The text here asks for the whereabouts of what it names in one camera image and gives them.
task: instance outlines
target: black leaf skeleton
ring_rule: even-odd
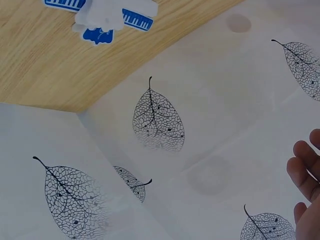
[[[301,42],[282,44],[286,62],[306,94],[312,99],[320,101],[320,59],[314,50]]]
[[[136,179],[136,177],[129,172],[128,170],[124,169],[123,167],[120,166],[113,166],[116,172],[120,175],[120,177],[123,179],[125,184],[131,189],[133,194],[140,200],[141,203],[144,202],[146,198],[146,185],[149,185],[152,183],[152,179],[147,182],[143,183]]]
[[[106,196],[96,180],[68,166],[46,166],[44,193],[52,217],[70,239],[103,240],[108,228]]]
[[[184,125],[169,100],[151,89],[151,78],[134,109],[133,131],[146,147],[179,152],[185,142]]]
[[[288,220],[274,213],[261,213],[255,216],[248,214],[246,205],[244,212],[248,216],[240,240],[295,240],[296,233]]]

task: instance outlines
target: blue and white sticker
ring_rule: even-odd
[[[124,24],[128,27],[147,32],[150,30],[154,20],[128,9],[122,9]]]
[[[92,42],[95,46],[99,44],[110,44],[114,40],[114,31],[103,31],[101,28],[93,30],[86,29],[82,34],[82,38],[85,41]]]
[[[50,8],[62,9],[70,12],[78,12],[86,0],[43,0]]]

